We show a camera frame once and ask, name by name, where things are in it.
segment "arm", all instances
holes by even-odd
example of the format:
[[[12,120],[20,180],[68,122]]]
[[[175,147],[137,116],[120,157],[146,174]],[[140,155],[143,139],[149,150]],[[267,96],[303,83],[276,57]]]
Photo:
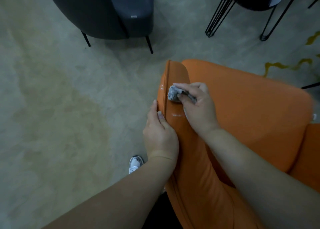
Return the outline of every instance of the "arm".
[[[141,228],[178,157],[178,138],[157,102],[144,129],[148,162],[106,190],[81,203],[45,228]]]
[[[190,125],[268,228],[320,228],[320,194],[278,170],[219,127],[214,103],[203,83],[176,84]]]

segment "hand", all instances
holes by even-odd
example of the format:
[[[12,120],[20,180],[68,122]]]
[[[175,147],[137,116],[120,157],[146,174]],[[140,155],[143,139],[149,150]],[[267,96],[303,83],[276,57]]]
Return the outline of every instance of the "hand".
[[[157,113],[158,102],[153,101],[148,113],[146,127],[143,130],[148,160],[161,157],[171,160],[174,167],[179,154],[178,136],[166,122],[161,112]]]
[[[197,102],[193,104],[186,95],[178,95],[191,127],[202,139],[205,139],[210,131],[220,128],[216,117],[214,102],[210,97],[208,87],[205,83],[174,83],[174,85],[186,90],[197,98]]]

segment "left hand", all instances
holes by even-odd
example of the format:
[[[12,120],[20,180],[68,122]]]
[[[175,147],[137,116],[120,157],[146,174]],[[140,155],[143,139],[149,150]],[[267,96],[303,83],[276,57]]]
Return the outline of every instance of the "left hand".
[[[158,102],[153,101],[148,113],[146,127],[143,130],[148,160],[162,157],[177,163],[179,154],[178,136],[166,122],[161,112],[157,113]]]

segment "fingernail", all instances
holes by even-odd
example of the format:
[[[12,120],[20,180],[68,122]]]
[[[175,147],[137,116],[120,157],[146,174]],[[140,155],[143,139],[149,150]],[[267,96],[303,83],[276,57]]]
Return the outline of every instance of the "fingernail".
[[[161,111],[158,111],[157,113],[158,113],[158,118],[159,119],[163,119],[164,118]]]

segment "forearm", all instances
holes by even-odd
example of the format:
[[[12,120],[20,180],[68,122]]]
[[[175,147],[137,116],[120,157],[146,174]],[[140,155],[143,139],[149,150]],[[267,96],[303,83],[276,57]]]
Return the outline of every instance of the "forearm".
[[[141,228],[174,170],[171,163],[153,158],[46,228]]]
[[[320,226],[316,191],[275,168],[225,130],[212,131],[205,141],[267,227]]]

